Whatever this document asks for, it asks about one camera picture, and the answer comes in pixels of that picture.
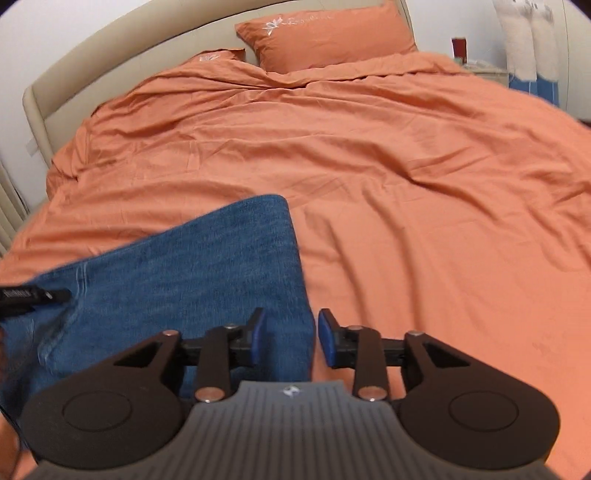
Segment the black clamp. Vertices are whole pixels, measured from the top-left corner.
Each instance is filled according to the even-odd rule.
[[[545,460],[560,420],[543,393],[423,333],[382,339],[367,327],[341,327],[321,310],[328,366],[354,368],[353,394],[389,400],[387,367],[400,367],[407,394],[395,403],[406,432],[456,465],[503,470]]]
[[[178,398],[184,368],[199,366],[196,402],[227,398],[231,369],[258,363],[263,334],[263,309],[245,325],[216,327],[198,339],[165,330],[33,396],[21,416],[24,439],[38,460],[69,468],[114,468],[145,458],[185,421]]]

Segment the orange pillow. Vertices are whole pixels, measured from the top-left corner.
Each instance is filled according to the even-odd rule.
[[[219,50],[205,50],[198,53],[191,60],[211,61],[211,60],[239,60],[244,61],[246,50],[244,48],[221,48]]]
[[[268,72],[289,73],[417,51],[391,0],[377,7],[270,15],[235,28]]]

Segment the embroidered pillow logo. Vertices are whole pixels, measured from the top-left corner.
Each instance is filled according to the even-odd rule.
[[[220,57],[219,53],[207,53],[205,55],[201,55],[199,57],[199,61],[210,61],[210,60],[218,59],[219,57]]]
[[[273,33],[273,30],[279,28],[281,25],[303,25],[314,20],[332,20],[333,18],[334,16],[332,14],[326,12],[311,14],[305,18],[289,17],[283,19],[282,17],[279,17],[274,19],[272,22],[267,22],[267,24],[263,27],[263,30],[267,31],[267,37],[269,37]]]

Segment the upholstered headboard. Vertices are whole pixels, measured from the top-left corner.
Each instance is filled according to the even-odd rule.
[[[405,0],[394,1],[411,28]],[[24,93],[25,114],[48,165],[102,102],[203,50],[245,47],[234,24],[296,10],[355,8],[382,0],[151,0],[51,66]]]

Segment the orange duvet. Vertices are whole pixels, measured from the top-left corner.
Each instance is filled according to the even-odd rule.
[[[428,53],[188,61],[98,108],[47,191],[2,284],[283,195],[316,313],[425,330],[529,382],[561,415],[549,465],[591,469],[591,130],[544,101]],[[337,375],[317,355],[314,379]]]

